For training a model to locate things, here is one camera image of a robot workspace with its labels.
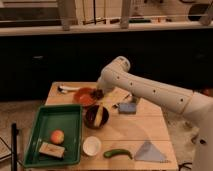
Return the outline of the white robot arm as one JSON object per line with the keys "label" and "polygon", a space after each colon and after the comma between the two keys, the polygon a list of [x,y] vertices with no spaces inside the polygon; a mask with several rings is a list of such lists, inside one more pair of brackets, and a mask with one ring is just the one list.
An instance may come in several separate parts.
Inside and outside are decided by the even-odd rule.
{"label": "white robot arm", "polygon": [[131,64],[118,56],[107,64],[97,80],[104,94],[119,87],[176,114],[199,128],[192,171],[213,171],[213,97],[129,73]]}

